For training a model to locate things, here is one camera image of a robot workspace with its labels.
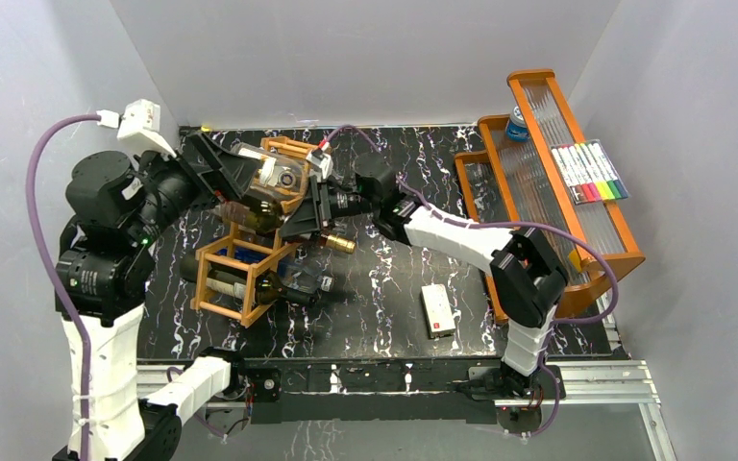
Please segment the dark green silver-cap wine bottle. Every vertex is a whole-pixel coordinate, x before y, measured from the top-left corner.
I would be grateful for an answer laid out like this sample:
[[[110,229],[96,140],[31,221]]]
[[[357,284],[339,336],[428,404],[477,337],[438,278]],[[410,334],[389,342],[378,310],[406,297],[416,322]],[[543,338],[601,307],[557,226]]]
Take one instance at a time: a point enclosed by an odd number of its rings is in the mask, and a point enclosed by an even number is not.
[[[228,201],[215,206],[212,213],[223,221],[237,224],[256,234],[270,234],[288,219],[280,204],[248,198],[245,203]]]

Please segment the clear labelled liquor bottle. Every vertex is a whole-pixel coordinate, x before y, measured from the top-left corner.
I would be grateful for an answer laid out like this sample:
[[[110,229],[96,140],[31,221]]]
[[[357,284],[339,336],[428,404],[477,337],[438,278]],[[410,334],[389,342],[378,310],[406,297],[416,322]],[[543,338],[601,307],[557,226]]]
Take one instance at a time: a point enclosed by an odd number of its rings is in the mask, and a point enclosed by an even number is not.
[[[235,155],[260,162],[250,190],[269,195],[285,213],[292,211],[304,199],[309,178],[320,169],[308,161],[317,145],[286,136],[265,137],[260,146],[239,142],[233,146]]]

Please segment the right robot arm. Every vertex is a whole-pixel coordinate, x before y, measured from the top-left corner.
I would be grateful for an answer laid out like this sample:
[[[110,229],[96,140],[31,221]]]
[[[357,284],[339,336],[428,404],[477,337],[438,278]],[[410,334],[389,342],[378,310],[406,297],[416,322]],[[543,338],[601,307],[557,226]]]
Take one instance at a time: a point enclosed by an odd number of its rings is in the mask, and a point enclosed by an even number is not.
[[[396,173],[361,156],[355,183],[311,180],[299,206],[279,228],[284,240],[314,239],[334,218],[368,214],[379,233],[409,247],[459,259],[483,271],[508,319],[499,370],[472,378],[458,391],[481,399],[528,397],[541,383],[545,343],[569,275],[541,230],[527,225],[484,226],[447,214],[403,189]]]

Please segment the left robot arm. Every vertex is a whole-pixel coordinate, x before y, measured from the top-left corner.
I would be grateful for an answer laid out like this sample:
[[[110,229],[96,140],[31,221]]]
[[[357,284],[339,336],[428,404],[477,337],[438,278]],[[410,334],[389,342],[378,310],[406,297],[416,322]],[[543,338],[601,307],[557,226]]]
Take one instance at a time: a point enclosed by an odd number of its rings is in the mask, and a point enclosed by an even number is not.
[[[210,400],[236,400],[249,379],[238,352],[209,347],[163,388],[141,396],[136,346],[151,250],[191,209],[243,197],[253,158],[202,132],[178,153],[101,151],[80,160],[66,188],[73,216],[53,276],[72,363],[73,426],[60,460],[168,460],[183,426]]]

